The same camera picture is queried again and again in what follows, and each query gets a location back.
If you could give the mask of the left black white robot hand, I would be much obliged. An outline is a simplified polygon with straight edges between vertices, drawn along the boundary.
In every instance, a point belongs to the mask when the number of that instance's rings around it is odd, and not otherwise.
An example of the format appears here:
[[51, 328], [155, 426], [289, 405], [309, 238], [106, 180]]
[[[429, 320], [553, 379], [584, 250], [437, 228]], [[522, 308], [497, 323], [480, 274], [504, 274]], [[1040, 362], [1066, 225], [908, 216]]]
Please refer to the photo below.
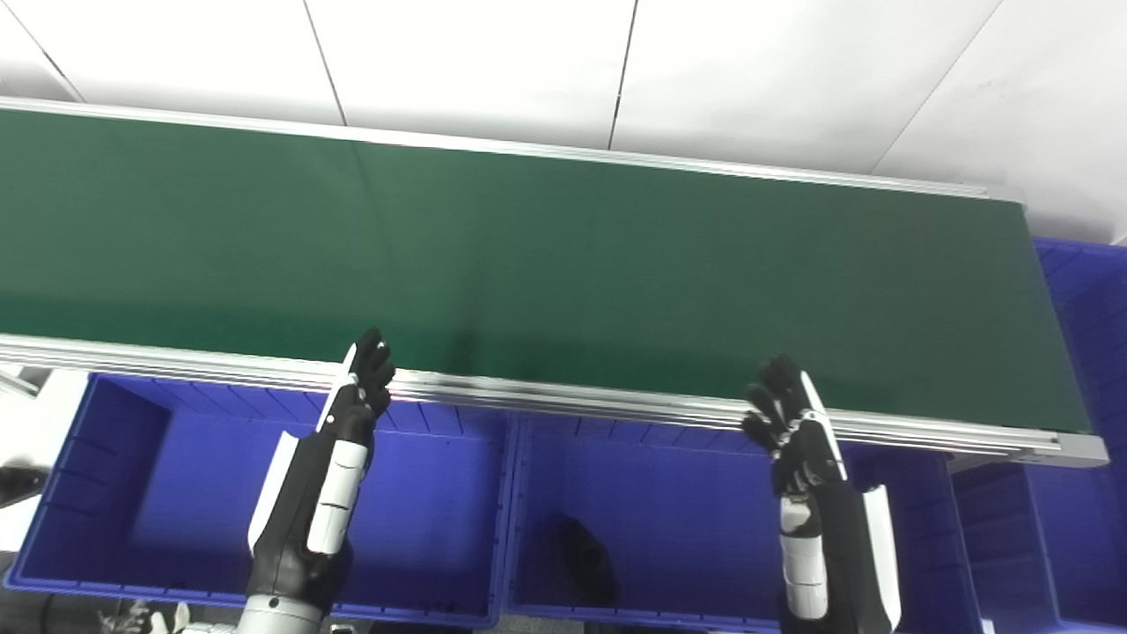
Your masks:
[[264, 530], [251, 547], [246, 610], [322, 619], [353, 562], [349, 533], [394, 377], [376, 328], [350, 345], [313, 434], [295, 443]]

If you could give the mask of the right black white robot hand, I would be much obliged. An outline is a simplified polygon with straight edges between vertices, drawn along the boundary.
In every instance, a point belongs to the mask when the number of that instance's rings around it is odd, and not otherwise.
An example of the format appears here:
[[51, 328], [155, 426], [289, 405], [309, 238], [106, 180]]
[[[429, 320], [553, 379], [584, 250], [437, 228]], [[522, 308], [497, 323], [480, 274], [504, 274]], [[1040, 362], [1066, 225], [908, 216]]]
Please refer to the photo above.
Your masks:
[[828, 410], [778, 354], [746, 393], [740, 429], [771, 458], [784, 593], [782, 633], [893, 633], [902, 618], [886, 486], [851, 482]]

